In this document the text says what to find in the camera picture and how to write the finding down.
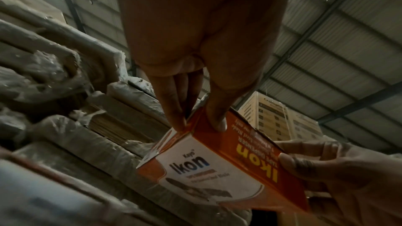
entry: orange box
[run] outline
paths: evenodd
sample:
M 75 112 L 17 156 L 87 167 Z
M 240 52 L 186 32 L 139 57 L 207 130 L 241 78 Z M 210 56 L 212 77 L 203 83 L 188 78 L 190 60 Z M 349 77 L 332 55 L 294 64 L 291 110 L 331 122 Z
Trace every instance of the orange box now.
M 279 164 L 282 150 L 235 110 L 216 132 L 201 106 L 186 130 L 173 129 L 138 165 L 138 173 L 193 203 L 283 212 L 307 211 L 301 181 Z

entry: metal roof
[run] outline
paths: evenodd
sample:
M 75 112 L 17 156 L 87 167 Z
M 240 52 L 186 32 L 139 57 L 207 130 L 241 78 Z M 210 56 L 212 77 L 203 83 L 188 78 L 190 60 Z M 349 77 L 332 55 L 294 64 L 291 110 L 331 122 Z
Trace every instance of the metal roof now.
M 130 66 L 117 0 L 45 1 L 68 24 L 124 51 Z M 289 0 L 258 90 L 317 119 L 328 136 L 397 153 L 401 70 L 402 0 Z M 209 91 L 204 75 L 200 97 Z

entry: warehouse ceiling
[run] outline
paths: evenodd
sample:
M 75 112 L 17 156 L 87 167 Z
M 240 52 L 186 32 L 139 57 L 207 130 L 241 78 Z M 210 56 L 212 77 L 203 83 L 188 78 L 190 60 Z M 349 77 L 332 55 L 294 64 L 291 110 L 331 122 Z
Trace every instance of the warehouse ceiling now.
M 131 67 L 117 0 L 45 1 L 143 75 Z M 260 92 L 317 119 L 328 136 L 402 151 L 402 0 L 289 0 L 264 73 Z M 200 96 L 208 91 L 205 71 Z

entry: hand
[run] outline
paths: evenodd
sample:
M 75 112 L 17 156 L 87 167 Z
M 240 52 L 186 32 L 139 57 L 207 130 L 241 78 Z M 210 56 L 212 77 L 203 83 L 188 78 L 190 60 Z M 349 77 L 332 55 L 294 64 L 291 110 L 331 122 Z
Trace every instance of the hand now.
M 332 196 L 309 199 L 317 216 L 339 225 L 402 225 L 402 160 L 332 141 L 277 144 L 288 154 L 320 158 L 279 156 L 286 170 L 304 180 L 306 190 Z
M 207 116 L 218 131 L 258 84 L 287 0 L 119 0 L 131 55 L 180 131 L 210 73 Z

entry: fingernail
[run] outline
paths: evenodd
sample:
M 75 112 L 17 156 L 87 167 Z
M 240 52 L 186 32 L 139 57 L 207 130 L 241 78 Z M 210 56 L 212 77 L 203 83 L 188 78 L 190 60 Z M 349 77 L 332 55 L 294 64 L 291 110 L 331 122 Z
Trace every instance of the fingernail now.
M 218 132 L 225 132 L 227 129 L 227 122 L 226 122 L 226 118 L 223 118 L 222 121 L 218 124 L 218 126 L 216 127 L 216 130 Z
M 293 157 L 291 157 L 288 154 L 285 153 L 280 153 L 279 154 L 279 161 L 281 162 L 281 165 L 283 168 L 296 168 L 296 163 L 293 160 Z

